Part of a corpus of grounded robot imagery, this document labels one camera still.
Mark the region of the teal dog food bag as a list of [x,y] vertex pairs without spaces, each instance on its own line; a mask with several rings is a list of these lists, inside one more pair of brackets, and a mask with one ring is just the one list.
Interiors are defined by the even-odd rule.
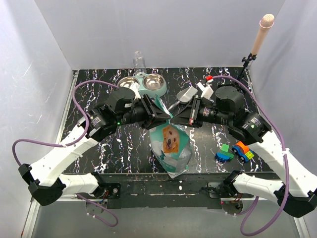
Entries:
[[172,179],[188,171],[193,150],[184,126],[168,119],[150,129],[149,137],[154,156]]

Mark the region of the teal double pet bowl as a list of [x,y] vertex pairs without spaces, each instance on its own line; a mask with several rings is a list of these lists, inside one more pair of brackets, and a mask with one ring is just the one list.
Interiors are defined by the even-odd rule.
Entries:
[[137,75],[127,76],[120,79],[117,83],[118,87],[130,88],[132,83],[140,85],[138,91],[140,96],[147,94],[151,98],[161,97],[167,92],[167,84],[163,76],[159,74],[145,74],[143,77]]

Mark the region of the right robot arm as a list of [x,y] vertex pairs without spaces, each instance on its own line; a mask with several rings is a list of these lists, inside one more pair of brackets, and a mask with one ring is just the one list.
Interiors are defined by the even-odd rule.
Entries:
[[317,177],[282,148],[268,122],[244,109],[244,96],[235,87],[222,86],[215,103],[195,96],[171,123],[199,128],[203,123],[225,125],[235,139],[259,155],[280,178],[265,180],[233,171],[216,189],[220,195],[251,194],[277,203],[293,217],[302,217],[317,207]]

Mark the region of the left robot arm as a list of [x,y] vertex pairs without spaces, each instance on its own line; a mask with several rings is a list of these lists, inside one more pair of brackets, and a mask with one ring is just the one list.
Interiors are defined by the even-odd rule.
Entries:
[[83,113],[69,135],[59,144],[51,145],[47,155],[30,165],[22,164],[18,170],[32,197],[42,206],[54,203],[63,195],[77,193],[101,198],[111,187],[98,173],[65,175],[63,171],[121,125],[138,123],[149,130],[168,119],[170,115],[148,95],[136,99],[133,90],[119,87],[109,94],[103,106]]

